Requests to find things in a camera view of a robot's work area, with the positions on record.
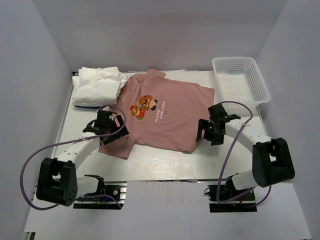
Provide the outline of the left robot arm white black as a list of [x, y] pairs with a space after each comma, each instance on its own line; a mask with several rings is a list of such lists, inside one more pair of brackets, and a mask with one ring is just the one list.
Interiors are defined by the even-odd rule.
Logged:
[[84, 160], [101, 146], [129, 134], [125, 115], [109, 108], [100, 109], [81, 137], [55, 158], [45, 158], [40, 165], [36, 197], [56, 205], [70, 206], [75, 200], [99, 200], [106, 197], [104, 179], [95, 174], [77, 176]]

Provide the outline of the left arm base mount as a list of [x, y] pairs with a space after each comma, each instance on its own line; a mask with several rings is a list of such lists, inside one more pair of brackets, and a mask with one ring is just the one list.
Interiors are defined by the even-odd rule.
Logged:
[[126, 200], [126, 182], [105, 182], [104, 190], [98, 197], [79, 197], [74, 203], [74, 209], [85, 210], [120, 210]]

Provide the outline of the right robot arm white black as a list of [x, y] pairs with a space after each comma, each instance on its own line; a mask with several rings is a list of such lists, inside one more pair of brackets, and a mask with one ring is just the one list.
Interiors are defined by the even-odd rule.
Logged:
[[[271, 138], [258, 133], [237, 114], [228, 114], [222, 103], [208, 108], [209, 119], [199, 119], [196, 141], [204, 139], [213, 146], [224, 144], [224, 137], [233, 139], [223, 162], [216, 187], [216, 201], [228, 203], [250, 193], [256, 187], [272, 185], [295, 177], [288, 143], [283, 138]], [[229, 176], [222, 185], [222, 178], [236, 143], [252, 154], [251, 169]]]

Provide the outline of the pink printed t shirt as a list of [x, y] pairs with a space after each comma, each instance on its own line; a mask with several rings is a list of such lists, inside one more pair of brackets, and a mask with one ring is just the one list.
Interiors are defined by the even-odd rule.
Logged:
[[99, 152], [127, 159], [134, 145], [191, 154], [197, 148], [199, 119], [208, 119], [215, 90], [198, 83], [166, 78], [149, 69], [132, 75], [121, 89], [116, 112], [124, 112], [128, 135]]

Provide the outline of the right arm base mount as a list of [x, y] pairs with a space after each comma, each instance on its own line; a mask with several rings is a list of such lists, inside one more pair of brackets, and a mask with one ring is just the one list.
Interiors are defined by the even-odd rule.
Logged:
[[257, 212], [256, 197], [251, 190], [249, 193], [238, 196], [245, 190], [231, 191], [225, 184], [221, 184], [219, 190], [219, 201], [217, 201], [217, 184], [208, 185], [203, 193], [209, 200], [210, 213], [254, 213]]

